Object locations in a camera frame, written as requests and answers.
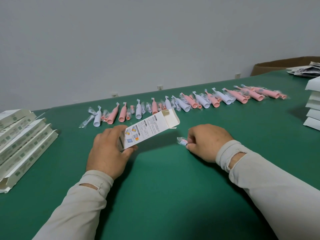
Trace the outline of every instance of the sleeve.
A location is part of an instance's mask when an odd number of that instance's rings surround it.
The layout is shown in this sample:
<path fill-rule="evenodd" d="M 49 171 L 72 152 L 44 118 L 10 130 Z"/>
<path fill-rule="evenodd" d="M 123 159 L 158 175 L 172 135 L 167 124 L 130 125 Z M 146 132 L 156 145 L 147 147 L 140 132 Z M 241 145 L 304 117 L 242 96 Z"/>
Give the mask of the sleeve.
<path fill-rule="evenodd" d="M 81 186 L 94 185 L 98 190 Z M 87 171 L 80 181 L 72 186 L 49 220 L 35 235 L 33 240 L 88 240 L 94 239 L 99 223 L 100 211 L 106 207 L 106 196 L 113 179 L 107 174 Z"/>
<path fill-rule="evenodd" d="M 231 158 L 239 152 L 246 154 L 230 170 Z M 319 190 L 235 140 L 219 150 L 216 162 L 246 191 L 280 240 L 320 239 Z"/>

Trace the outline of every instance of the person's right hand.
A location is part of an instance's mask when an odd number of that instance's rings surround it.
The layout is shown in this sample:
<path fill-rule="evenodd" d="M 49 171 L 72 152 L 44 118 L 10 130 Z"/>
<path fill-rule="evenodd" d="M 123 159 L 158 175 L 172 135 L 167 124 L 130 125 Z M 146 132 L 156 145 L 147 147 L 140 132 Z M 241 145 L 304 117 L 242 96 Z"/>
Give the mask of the person's right hand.
<path fill-rule="evenodd" d="M 189 129 L 186 148 L 204 161 L 214 163 L 220 148 L 232 140 L 232 136 L 225 129 L 201 124 Z"/>

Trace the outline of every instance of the wall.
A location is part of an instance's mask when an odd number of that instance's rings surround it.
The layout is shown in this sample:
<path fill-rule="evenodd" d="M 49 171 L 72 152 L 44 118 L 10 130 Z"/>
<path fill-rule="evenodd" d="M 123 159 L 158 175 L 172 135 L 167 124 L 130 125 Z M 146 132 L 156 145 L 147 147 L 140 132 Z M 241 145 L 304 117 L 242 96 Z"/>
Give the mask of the wall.
<path fill-rule="evenodd" d="M 0 0 L 0 110 L 233 79 L 320 55 L 318 0 Z"/>

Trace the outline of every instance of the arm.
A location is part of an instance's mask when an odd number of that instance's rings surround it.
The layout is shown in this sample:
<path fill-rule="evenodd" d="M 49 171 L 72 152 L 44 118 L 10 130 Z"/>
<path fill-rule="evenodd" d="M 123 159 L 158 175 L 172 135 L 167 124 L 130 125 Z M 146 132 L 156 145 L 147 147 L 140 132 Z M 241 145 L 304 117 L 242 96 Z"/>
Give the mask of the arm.
<path fill-rule="evenodd" d="M 127 126 L 119 125 L 98 134 L 90 151 L 86 173 L 72 186 L 63 202 L 54 210 L 33 240 L 94 239 L 100 211 L 106 207 L 106 196 L 113 180 L 124 171 L 137 146 L 118 150 L 118 138 Z"/>
<path fill-rule="evenodd" d="M 90 184 L 95 189 L 81 184 Z M 106 196 L 112 184 L 113 179 L 107 174 L 97 170 L 87 171 L 69 189 L 62 204 L 33 239 L 94 239 L 100 211 L 106 207 Z"/>
<path fill-rule="evenodd" d="M 279 239 L 320 239 L 320 191 L 249 150 L 218 126 L 189 130 L 186 148 L 243 188 Z"/>

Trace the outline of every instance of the stack of white boxes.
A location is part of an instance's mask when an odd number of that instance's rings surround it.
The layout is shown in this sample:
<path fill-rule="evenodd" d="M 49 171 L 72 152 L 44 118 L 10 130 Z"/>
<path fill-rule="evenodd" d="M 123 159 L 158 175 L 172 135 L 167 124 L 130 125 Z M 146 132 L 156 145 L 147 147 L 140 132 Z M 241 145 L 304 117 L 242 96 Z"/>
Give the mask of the stack of white boxes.
<path fill-rule="evenodd" d="M 303 125 L 320 131 L 320 76 L 308 81 L 306 90 L 312 90 L 306 107 L 310 108 Z"/>
<path fill-rule="evenodd" d="M 7 193 L 58 137 L 26 109 L 0 113 L 0 193 Z"/>

